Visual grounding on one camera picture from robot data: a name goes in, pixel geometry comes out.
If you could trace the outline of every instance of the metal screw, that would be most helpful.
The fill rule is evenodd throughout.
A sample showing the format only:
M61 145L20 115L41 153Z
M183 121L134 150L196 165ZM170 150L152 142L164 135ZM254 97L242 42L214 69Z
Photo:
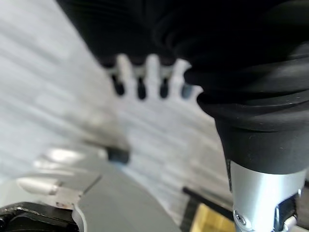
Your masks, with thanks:
M235 210L235 217L237 221L240 222L242 225L246 225L246 220L236 210Z

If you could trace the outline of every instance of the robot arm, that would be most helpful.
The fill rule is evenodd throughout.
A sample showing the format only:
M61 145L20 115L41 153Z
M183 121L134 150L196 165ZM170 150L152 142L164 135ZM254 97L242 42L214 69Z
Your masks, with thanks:
M223 144L237 230L280 232L296 224L309 166L308 1L58 2L96 57L105 51L102 41L114 42L109 55L137 51L106 31L125 25L130 46L143 47L147 34L189 61L185 80L202 86L197 101L215 118ZM112 17L111 6L134 17Z

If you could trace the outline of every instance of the yellow object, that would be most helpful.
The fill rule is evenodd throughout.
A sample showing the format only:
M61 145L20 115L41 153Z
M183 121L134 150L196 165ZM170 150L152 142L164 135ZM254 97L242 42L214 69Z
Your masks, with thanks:
M235 232L234 222L200 204L190 232Z

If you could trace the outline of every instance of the gray surface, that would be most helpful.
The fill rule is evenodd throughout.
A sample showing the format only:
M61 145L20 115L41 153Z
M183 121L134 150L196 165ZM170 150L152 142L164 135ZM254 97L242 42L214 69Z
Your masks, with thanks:
M136 99L122 60L127 95L113 94L105 71L51 0L0 1L0 181L30 168L46 148L88 140L129 146L124 171L144 185L179 224L183 185L230 199L225 161L213 120L180 98L179 64L171 96L161 101L154 59L149 98Z

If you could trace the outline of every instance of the white floor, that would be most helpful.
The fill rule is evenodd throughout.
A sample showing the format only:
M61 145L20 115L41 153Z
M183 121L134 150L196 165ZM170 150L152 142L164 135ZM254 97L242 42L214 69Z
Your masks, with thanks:
M55 2L0 1L0 181L21 174L46 148L80 143L129 146L123 170L180 223L184 185L230 199L213 120L194 96L180 98L184 63L171 95L158 96L158 66L148 62L146 102L136 98L130 66L120 60L127 94L117 98L104 70Z

